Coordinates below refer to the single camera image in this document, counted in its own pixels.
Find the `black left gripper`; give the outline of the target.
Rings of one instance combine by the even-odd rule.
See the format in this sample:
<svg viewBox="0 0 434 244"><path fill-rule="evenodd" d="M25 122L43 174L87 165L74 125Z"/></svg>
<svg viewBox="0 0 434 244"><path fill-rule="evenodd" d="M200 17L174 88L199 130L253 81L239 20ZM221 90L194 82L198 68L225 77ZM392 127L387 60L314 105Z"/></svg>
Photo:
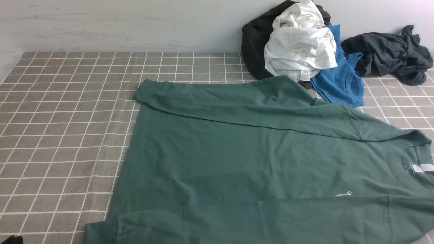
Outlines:
<svg viewBox="0 0 434 244"><path fill-rule="evenodd" d="M23 244L22 236L11 235L1 242L1 244Z"/></svg>

